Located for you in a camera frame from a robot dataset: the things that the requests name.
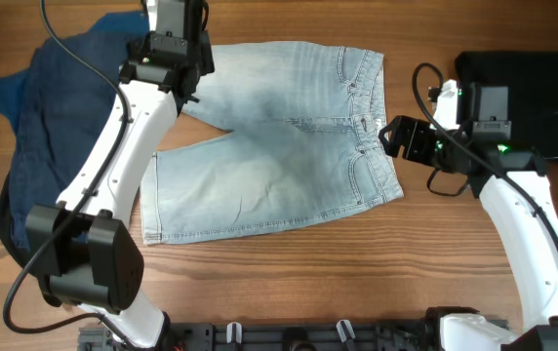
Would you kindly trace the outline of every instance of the front pocket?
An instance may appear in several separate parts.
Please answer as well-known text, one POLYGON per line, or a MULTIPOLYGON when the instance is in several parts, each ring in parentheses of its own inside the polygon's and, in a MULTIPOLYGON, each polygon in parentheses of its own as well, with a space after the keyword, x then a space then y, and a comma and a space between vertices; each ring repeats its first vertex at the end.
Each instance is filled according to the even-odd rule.
POLYGON ((355 195, 357 205, 362 205, 375 200, 380 196, 379 187, 375 182, 370 165, 368 164, 367 151, 357 151, 348 164, 350 186, 355 195))
POLYGON ((341 82, 354 87, 366 53, 362 49, 339 48, 338 76, 341 82))

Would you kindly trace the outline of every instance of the navy denim jacket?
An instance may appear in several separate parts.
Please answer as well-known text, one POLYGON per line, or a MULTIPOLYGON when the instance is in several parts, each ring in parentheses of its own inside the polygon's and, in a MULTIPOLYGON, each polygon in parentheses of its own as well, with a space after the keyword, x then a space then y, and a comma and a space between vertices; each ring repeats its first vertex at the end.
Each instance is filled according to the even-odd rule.
MULTIPOLYGON (((140 13, 112 14, 98 21, 91 32, 64 42, 118 81, 126 44, 147 30, 140 13)), ((52 40, 35 51, 29 69, 0 78, 0 113, 8 117, 17 135, 0 197, 0 238, 20 263, 18 256, 29 250, 24 230, 27 214, 34 204, 53 205, 73 180, 97 141, 113 101, 112 89, 52 40)))

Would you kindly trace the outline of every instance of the wooden table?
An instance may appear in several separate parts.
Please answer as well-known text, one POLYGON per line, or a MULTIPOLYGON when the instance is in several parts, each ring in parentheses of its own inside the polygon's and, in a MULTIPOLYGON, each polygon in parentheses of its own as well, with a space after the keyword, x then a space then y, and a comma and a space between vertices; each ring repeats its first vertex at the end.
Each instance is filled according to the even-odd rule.
MULTIPOLYGON (((211 0, 214 44, 307 40, 386 54, 387 113, 419 116, 410 80, 422 61, 454 75, 463 50, 558 50, 558 1, 211 0)), ((85 31, 133 0, 51 0, 61 36, 85 31)), ((36 0, 0 0, 0 76, 29 65, 46 38, 36 0)), ((163 148, 219 131, 182 117, 163 148)), ((15 148, 0 116, 0 189, 15 148)), ((395 162, 405 198, 364 214, 274 235, 187 246, 146 247, 135 209, 132 232, 145 257, 142 287, 174 321, 225 323, 373 321, 416 318, 436 305, 468 305, 521 326, 515 283, 498 234, 469 194, 448 199, 425 188, 430 169, 395 162)), ((551 167, 558 211, 558 166, 551 167)), ((438 186, 462 179, 445 175, 438 186)), ((73 350, 78 323, 44 335, 14 334, 1 313, 19 272, 0 245, 0 350, 73 350)), ((46 305, 27 279, 13 315, 42 326, 77 313, 46 305)))

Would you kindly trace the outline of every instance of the green indicator light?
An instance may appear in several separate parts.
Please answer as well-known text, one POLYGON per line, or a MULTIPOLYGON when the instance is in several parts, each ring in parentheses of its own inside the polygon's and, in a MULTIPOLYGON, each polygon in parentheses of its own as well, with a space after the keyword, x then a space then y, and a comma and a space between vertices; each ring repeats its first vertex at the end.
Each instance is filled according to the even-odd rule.
POLYGON ((510 150, 511 147, 506 146, 504 144, 499 144, 498 145, 498 151, 500 151, 500 153, 505 153, 506 151, 510 150))

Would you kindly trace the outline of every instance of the jeans shorts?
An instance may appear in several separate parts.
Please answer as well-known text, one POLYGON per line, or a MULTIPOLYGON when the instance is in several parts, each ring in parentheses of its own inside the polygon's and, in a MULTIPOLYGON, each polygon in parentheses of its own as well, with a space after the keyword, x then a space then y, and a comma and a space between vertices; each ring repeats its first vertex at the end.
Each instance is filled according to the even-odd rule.
POLYGON ((378 140, 383 55, 304 42, 214 46, 183 112, 230 131, 157 152, 140 186, 146 244, 301 228, 403 196, 378 140))

